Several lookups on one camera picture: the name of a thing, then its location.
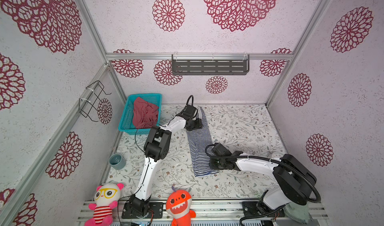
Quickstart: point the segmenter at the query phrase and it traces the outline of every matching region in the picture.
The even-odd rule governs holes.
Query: yellow glasses
[[[114,188],[102,188],[96,192],[95,200],[98,200],[102,193],[105,198],[111,198],[115,196],[117,191],[118,190]]]

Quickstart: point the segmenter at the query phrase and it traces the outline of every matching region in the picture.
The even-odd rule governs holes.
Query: green cloth
[[[299,205],[291,202],[285,205],[283,210],[286,217],[289,217],[301,224],[308,224],[310,219],[308,204]]]

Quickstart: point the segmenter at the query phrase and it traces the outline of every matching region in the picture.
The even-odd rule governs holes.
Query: red cloth
[[[142,98],[136,98],[133,103],[132,123],[136,128],[151,128],[157,123],[159,107],[148,103]]]

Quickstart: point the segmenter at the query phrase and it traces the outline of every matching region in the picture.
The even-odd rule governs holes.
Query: shark teeth
[[[186,204],[186,202],[185,202],[185,201],[184,201],[183,203],[181,203],[181,204],[178,204],[178,205],[176,205],[176,206],[172,207],[172,209],[177,209],[177,208],[179,208],[179,207],[183,206],[184,204]]]

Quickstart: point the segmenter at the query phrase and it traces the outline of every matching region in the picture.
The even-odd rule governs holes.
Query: floral tablecloth
[[[265,106],[200,105],[207,116],[213,142],[221,142],[232,152],[240,150],[252,155],[271,157],[286,153]],[[162,105],[161,123],[167,123],[184,105]],[[139,147],[146,135],[137,135]],[[124,196],[134,193],[144,166],[144,155],[134,136],[123,133],[117,153],[127,161],[122,170],[110,169],[107,182],[124,183]],[[167,198],[171,187],[184,189],[196,198],[256,198],[277,182],[266,175],[223,170],[215,175],[197,178],[193,174],[185,129],[172,134],[167,157],[162,161],[152,188],[152,198]]]

